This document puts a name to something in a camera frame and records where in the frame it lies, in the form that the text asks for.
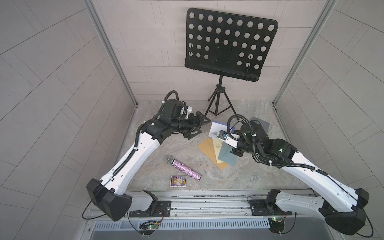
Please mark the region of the dark grey envelope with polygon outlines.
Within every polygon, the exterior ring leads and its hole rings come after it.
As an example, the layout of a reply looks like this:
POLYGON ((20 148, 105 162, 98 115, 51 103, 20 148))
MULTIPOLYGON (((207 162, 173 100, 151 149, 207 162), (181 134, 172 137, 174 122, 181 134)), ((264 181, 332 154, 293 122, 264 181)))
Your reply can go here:
POLYGON ((256 117, 252 117, 252 118, 250 119, 250 122, 257 122, 257 123, 260 123, 260 124, 262 125, 264 131, 265 131, 266 133, 268 133, 268 130, 269 130, 269 127, 270 127, 270 123, 269 123, 269 122, 266 122, 266 121, 264 121, 264 120, 258 119, 258 118, 256 118, 256 117))

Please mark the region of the cream envelope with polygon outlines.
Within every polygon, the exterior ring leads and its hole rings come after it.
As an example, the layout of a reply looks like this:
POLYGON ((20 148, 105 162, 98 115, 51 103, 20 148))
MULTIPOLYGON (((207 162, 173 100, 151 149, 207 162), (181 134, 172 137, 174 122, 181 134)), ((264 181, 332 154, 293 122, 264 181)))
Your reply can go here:
POLYGON ((214 145, 214 151, 215 151, 215 156, 216 156, 217 163, 218 164, 219 163, 223 163, 223 161, 221 161, 219 159, 219 155, 220 155, 220 151, 221 151, 223 143, 219 139, 215 139, 215 138, 213 138, 212 141, 213 141, 213 145, 214 145))

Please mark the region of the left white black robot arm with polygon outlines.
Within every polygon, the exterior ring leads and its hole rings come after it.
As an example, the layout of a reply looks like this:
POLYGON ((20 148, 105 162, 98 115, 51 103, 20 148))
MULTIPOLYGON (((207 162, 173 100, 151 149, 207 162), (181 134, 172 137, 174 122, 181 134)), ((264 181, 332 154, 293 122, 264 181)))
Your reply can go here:
POLYGON ((134 144, 101 179, 91 179, 86 189, 94 204, 113 221, 120 220, 127 212, 156 210, 158 198, 149 191, 127 192, 127 187, 145 160, 172 134, 182 134, 192 139, 200 134, 201 126, 210 119, 176 99, 164 100, 158 113, 141 124, 134 144))

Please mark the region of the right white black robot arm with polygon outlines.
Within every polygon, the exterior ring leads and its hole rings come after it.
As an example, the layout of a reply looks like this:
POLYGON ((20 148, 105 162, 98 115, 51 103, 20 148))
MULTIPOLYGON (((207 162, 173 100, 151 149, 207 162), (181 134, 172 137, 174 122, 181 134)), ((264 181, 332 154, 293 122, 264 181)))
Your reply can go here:
POLYGON ((270 139, 256 121, 243 122, 240 130, 229 133, 227 142, 239 153, 251 154, 257 163, 290 173, 318 194, 305 197, 270 190, 265 203, 271 214, 295 212, 316 217, 349 236, 357 234, 368 220, 364 210, 367 191, 337 181, 287 141, 270 139))

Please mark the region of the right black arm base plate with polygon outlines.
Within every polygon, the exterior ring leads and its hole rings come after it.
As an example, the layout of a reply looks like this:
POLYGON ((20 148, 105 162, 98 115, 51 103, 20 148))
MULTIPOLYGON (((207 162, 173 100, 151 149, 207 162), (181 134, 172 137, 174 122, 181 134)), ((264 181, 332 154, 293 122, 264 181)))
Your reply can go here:
POLYGON ((292 212, 284 212, 275 204, 267 204, 266 200, 248 199, 252 216, 291 216, 292 212))

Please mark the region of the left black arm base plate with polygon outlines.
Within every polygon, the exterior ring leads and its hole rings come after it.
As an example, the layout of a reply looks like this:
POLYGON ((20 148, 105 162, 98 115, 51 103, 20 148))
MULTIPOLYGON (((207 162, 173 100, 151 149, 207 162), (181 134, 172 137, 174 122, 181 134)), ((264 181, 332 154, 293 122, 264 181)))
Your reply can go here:
POLYGON ((129 212, 130 218, 161 218, 169 217, 171 211, 171 201, 157 201, 156 206, 152 205, 147 211, 129 212))

